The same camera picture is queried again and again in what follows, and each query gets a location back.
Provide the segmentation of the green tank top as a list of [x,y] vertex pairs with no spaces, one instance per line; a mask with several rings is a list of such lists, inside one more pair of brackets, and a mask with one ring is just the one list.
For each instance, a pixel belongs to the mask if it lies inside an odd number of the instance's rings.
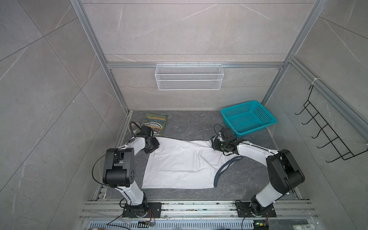
[[155,115],[152,113],[146,113],[141,127],[150,127],[155,136],[161,136],[165,128],[168,117],[163,115]]

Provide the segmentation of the teal plastic basket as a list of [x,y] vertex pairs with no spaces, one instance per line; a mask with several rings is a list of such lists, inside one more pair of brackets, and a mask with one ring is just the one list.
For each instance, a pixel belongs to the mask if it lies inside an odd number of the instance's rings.
[[277,119],[258,101],[249,101],[221,110],[224,123],[243,137],[276,124]]

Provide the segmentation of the white navy tank top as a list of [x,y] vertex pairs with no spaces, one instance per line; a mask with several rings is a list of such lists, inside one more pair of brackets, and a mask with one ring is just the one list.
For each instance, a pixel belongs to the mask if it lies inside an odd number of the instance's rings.
[[208,189],[229,166],[243,157],[214,150],[211,141],[184,141],[158,137],[158,149],[149,155],[143,189]]

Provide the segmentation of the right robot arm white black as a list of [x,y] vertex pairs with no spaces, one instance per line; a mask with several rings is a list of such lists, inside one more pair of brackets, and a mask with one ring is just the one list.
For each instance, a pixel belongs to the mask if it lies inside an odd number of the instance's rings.
[[250,214],[261,216],[271,205],[289,191],[305,181],[305,176],[289,150],[274,150],[255,145],[237,138],[230,128],[222,128],[211,137],[213,150],[224,156],[234,157],[220,167],[215,174],[214,187],[217,187],[221,175],[234,163],[247,157],[267,167],[269,183],[254,195],[249,205]]

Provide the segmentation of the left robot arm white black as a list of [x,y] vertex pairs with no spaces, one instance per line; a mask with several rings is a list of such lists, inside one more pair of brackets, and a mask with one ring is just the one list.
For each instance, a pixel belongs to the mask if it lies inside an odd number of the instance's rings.
[[103,185],[118,190],[126,200],[125,209],[139,218],[146,216],[149,208],[146,195],[135,182],[135,155],[141,150],[152,153],[159,146],[153,129],[143,126],[125,146],[110,148],[105,154]]

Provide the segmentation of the white bottle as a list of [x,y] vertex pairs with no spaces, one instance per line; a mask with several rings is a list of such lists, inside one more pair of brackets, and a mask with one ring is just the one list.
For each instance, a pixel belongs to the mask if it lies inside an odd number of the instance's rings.
[[313,224],[298,224],[292,226],[293,230],[316,230]]

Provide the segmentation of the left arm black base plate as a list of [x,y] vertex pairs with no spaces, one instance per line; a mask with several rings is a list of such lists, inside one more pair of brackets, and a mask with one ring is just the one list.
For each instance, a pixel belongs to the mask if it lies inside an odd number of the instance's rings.
[[161,216],[162,203],[149,202],[138,206],[125,204],[122,217],[124,218],[159,218]]

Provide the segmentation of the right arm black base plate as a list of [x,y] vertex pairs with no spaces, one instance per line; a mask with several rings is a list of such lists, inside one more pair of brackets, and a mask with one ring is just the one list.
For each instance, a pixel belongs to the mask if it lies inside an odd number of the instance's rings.
[[261,205],[255,202],[242,202],[240,200],[237,200],[234,202],[234,205],[236,206],[238,217],[241,218],[244,217],[275,218],[277,216],[274,206],[272,204],[267,207],[262,207]]

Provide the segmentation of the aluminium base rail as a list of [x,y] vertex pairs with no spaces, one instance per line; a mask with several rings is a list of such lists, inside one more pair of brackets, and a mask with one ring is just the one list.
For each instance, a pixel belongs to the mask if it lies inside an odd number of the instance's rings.
[[272,230],[293,225],[323,229],[309,200],[279,200],[262,215],[250,213],[249,201],[154,201],[143,218],[123,210],[124,202],[89,201],[79,217],[84,230]]

